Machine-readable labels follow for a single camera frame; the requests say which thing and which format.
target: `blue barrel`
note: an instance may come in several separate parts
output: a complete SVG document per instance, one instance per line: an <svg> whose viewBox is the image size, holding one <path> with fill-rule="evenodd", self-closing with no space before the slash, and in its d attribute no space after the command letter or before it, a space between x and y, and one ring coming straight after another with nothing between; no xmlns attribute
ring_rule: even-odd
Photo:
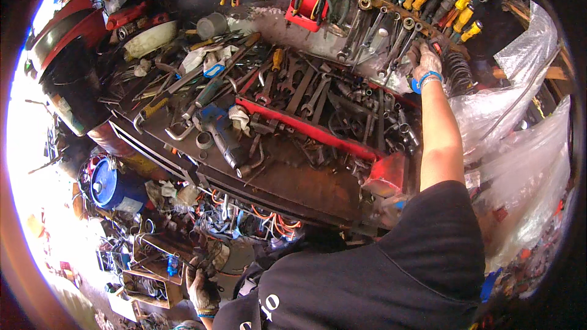
<svg viewBox="0 0 587 330"><path fill-rule="evenodd" d="M110 159L98 162L92 174L92 200L102 209L123 210L138 213L149 201L144 180L127 171L110 170Z"/></svg>

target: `black t-shirt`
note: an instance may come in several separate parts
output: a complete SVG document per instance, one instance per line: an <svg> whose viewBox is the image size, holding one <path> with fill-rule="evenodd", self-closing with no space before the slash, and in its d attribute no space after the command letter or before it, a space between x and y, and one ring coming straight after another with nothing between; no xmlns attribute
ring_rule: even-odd
<svg viewBox="0 0 587 330"><path fill-rule="evenodd" d="M462 329L484 266L467 190L444 181L415 196L375 244L276 261L256 290L219 310L214 329Z"/></svg>

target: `drill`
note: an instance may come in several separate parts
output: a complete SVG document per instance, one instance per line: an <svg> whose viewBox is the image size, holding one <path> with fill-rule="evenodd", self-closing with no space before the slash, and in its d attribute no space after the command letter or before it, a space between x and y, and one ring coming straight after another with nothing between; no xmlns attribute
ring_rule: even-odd
<svg viewBox="0 0 587 330"><path fill-rule="evenodd" d="M231 168L238 168L246 163L248 154L238 143L237 137L231 130L232 121L228 113L215 102L199 109L192 121L200 131L207 131L214 138L216 147Z"/></svg>

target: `clear plastic bag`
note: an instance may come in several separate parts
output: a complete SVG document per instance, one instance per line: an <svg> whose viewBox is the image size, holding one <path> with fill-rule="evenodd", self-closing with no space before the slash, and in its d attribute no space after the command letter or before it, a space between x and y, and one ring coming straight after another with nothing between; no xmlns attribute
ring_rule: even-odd
<svg viewBox="0 0 587 330"><path fill-rule="evenodd" d="M530 2L530 25L524 33L497 53L495 61L505 72L511 86L503 89L483 90L466 96L449 99L463 138L465 165L478 161L495 150L498 141L507 135L521 120L528 104L536 95L548 67L541 65L556 51L558 33L552 18L534 2ZM482 141L483 135L497 119L524 92L535 72L533 85L500 124Z"/></svg>
<svg viewBox="0 0 587 330"><path fill-rule="evenodd" d="M569 176L570 97L533 128L503 139L468 173L491 186L473 202L485 244L485 271L495 271L522 248L534 247L565 191Z"/></svg>

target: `coil spring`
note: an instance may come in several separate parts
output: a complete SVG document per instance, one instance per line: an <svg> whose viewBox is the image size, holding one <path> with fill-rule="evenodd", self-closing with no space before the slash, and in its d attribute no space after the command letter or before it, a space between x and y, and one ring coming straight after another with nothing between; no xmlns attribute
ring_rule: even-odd
<svg viewBox="0 0 587 330"><path fill-rule="evenodd" d="M473 74L465 59L458 51L451 51L444 60L446 78L449 79L451 96L466 95L473 91Z"/></svg>

